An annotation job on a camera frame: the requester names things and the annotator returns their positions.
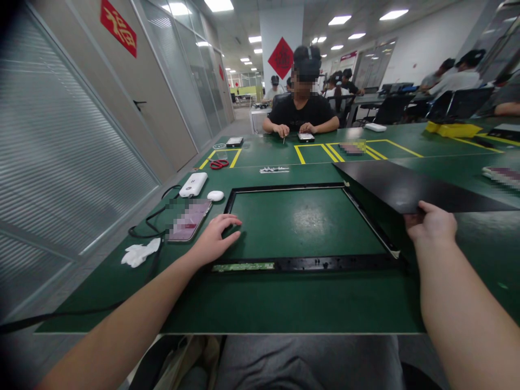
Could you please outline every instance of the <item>yellow container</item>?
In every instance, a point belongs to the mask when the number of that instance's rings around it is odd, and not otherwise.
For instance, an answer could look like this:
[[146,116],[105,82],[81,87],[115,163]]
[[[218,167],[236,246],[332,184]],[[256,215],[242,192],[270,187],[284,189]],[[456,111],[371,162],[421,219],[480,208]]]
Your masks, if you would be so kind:
[[477,135],[480,130],[482,130],[481,127],[469,123],[454,123],[452,125],[440,126],[437,133],[443,137],[472,138]]
[[439,129],[440,125],[437,123],[433,123],[431,121],[428,121],[428,125],[426,126],[426,130],[428,130],[430,133],[436,133]]

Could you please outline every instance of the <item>gray pants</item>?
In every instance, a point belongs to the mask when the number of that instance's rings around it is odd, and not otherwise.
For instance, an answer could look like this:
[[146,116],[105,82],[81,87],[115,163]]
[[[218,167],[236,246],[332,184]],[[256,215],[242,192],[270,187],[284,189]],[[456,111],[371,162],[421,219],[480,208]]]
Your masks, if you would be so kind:
[[216,390],[404,390],[396,336],[229,336]]

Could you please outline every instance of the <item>white power bank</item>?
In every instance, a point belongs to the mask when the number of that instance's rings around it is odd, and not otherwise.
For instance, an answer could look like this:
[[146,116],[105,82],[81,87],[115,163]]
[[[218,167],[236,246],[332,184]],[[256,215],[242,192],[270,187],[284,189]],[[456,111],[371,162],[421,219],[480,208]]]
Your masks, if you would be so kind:
[[190,178],[184,183],[183,188],[179,191],[179,195],[182,198],[188,198],[189,196],[197,196],[200,194],[202,187],[204,187],[204,183],[207,180],[206,172],[194,173],[190,176]]
[[363,127],[378,133],[386,130],[386,126],[378,125],[377,123],[367,123]]

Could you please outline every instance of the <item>red diamond decoration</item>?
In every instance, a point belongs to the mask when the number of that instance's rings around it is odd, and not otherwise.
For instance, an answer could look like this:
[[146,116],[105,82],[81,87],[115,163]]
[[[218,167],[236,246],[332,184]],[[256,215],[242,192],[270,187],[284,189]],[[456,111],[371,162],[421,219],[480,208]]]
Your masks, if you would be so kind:
[[293,51],[282,37],[268,60],[275,72],[284,79],[293,66]]

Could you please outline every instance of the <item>scissors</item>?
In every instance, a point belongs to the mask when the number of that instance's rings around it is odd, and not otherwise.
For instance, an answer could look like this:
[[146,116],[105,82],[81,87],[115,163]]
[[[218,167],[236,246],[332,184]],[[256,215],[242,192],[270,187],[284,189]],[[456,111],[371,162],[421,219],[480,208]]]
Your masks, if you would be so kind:
[[213,170],[219,170],[229,165],[229,162],[227,160],[208,160],[211,161],[210,168]]

